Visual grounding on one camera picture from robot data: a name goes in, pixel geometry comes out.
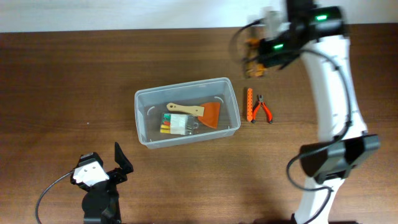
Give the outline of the orange perforated plastic bar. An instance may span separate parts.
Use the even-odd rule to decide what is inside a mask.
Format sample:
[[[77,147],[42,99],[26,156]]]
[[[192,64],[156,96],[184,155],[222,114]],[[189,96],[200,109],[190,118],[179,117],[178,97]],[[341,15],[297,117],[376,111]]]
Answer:
[[[248,122],[252,121],[252,88],[247,89],[247,104],[246,104],[246,119]]]

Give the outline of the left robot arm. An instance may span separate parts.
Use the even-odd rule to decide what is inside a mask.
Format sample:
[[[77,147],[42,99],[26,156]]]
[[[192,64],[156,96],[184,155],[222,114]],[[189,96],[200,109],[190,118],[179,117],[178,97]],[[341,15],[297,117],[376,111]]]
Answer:
[[[114,160],[119,166],[106,172],[98,153],[81,156],[79,172],[73,178],[86,191],[82,200],[84,223],[122,222],[117,185],[127,181],[127,175],[134,168],[117,142],[114,143]]]

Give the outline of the clear screwdriver bit case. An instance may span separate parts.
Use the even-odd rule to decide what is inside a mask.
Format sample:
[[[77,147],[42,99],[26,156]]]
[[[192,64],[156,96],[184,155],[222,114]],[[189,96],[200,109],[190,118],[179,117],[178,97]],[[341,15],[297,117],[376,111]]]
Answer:
[[[190,136],[199,127],[195,117],[190,114],[164,113],[160,125],[160,132],[164,134],[175,134]]]

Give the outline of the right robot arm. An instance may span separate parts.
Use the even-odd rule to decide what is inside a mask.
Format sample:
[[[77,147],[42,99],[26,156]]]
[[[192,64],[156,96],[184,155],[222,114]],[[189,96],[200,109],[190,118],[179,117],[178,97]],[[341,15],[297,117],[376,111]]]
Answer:
[[[318,142],[304,145],[294,157],[306,176],[292,223],[327,223],[338,189],[351,171],[380,148],[361,115],[351,76],[350,40],[338,6],[312,0],[286,3],[287,23],[267,20],[270,37],[261,40],[257,61],[286,67],[300,58],[315,101]]]

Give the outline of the wooden handled orange scraper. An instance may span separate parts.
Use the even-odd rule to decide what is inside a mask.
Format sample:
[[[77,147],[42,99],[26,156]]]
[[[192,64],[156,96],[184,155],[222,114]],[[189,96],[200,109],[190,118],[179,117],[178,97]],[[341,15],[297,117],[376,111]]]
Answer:
[[[167,109],[174,112],[182,112],[194,115],[199,122],[209,128],[217,129],[220,115],[221,103],[207,102],[200,106],[183,106],[175,103],[168,103]]]

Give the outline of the clear plastic storage container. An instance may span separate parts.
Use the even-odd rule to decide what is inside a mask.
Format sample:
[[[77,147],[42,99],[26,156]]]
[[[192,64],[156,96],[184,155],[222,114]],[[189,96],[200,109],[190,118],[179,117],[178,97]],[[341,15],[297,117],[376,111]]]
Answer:
[[[149,149],[232,136],[241,125],[228,78],[139,90],[134,102],[137,135]]]

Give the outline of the orange black long-nose pliers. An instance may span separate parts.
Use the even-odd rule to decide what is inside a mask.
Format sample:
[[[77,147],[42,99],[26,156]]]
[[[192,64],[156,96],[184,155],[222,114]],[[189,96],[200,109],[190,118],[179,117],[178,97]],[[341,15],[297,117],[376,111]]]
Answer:
[[[246,78],[261,78],[266,73],[263,64],[257,62],[260,38],[255,27],[249,28],[249,35],[245,41],[244,74]]]

